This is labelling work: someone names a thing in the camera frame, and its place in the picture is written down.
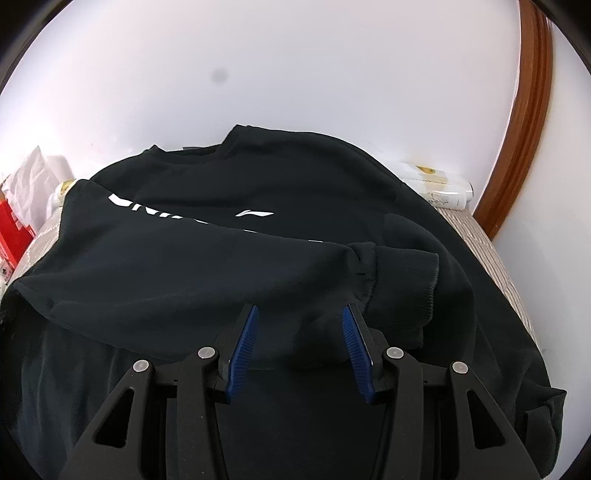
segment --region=black fabric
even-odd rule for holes
[[[184,358],[246,302],[261,311],[259,371],[220,408],[238,478],[369,475],[382,413],[363,404],[346,362],[348,302],[419,360],[468,363],[540,473],[554,465],[565,392],[550,387],[519,318],[452,227],[356,147],[253,127],[215,147],[152,147],[72,188],[55,246],[2,302],[2,418],[55,478],[135,359]],[[24,412],[54,423],[40,433]]]

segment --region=white wall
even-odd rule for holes
[[[591,75],[554,28],[550,110],[494,244],[523,298],[550,380],[568,391],[558,479],[591,433]]]
[[[40,144],[88,177],[242,123],[448,170],[479,198],[518,57],[517,0],[74,0],[0,95],[0,170]]]

